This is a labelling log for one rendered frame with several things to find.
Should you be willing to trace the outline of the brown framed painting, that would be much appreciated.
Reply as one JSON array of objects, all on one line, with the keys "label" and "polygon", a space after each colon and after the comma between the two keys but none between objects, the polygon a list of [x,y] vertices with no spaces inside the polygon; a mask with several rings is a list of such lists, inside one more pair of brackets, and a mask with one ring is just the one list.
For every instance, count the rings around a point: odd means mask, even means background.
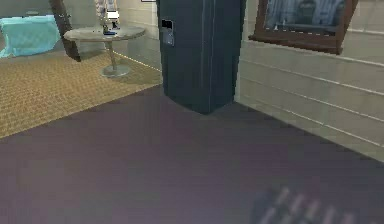
[{"label": "brown framed painting", "polygon": [[334,55],[359,0],[259,0],[252,41]]}]

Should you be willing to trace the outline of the dark blue fridge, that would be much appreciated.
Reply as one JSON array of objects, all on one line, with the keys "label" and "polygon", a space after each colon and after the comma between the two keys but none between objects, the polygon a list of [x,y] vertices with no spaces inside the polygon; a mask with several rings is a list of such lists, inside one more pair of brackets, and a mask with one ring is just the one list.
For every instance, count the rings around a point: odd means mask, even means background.
[{"label": "dark blue fridge", "polygon": [[156,0],[164,94],[201,114],[234,100],[246,0]]}]

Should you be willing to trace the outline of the white and black small object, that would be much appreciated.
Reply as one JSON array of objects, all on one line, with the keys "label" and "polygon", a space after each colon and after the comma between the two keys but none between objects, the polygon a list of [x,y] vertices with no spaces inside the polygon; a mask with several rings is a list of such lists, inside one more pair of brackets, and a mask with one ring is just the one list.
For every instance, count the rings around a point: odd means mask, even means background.
[{"label": "white and black small object", "polygon": [[119,12],[118,11],[107,11],[106,12],[107,19],[112,23],[112,28],[118,29],[118,20],[119,20]]}]

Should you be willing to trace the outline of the pale patterned standing object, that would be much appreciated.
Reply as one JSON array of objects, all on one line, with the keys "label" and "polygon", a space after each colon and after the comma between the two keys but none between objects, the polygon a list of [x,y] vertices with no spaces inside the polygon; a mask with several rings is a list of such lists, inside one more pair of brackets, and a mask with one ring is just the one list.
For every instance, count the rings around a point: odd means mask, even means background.
[{"label": "pale patterned standing object", "polygon": [[94,3],[99,23],[102,26],[103,30],[106,31],[108,29],[107,23],[109,21],[107,17],[107,12],[118,10],[116,0],[94,0]]}]

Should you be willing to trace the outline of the turquoise cloth covered furniture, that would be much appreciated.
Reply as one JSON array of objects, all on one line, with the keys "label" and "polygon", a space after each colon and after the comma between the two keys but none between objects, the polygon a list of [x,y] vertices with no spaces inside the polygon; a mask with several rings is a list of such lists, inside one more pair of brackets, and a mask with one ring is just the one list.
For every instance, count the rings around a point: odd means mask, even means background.
[{"label": "turquoise cloth covered furniture", "polygon": [[61,39],[53,15],[1,18],[0,32],[5,40],[0,58],[44,53]]}]

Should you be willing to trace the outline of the round grey pedestal table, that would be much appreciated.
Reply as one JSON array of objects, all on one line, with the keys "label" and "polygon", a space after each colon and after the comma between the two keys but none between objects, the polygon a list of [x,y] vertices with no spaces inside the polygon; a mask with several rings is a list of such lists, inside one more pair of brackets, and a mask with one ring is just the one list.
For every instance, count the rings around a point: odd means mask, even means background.
[{"label": "round grey pedestal table", "polygon": [[103,35],[103,31],[100,27],[83,27],[67,31],[64,37],[70,41],[102,42],[109,53],[111,64],[102,68],[100,75],[108,78],[127,75],[131,69],[128,65],[116,61],[113,43],[141,37],[145,34],[145,29],[137,26],[123,26],[117,30],[107,30],[116,32],[116,35]]}]

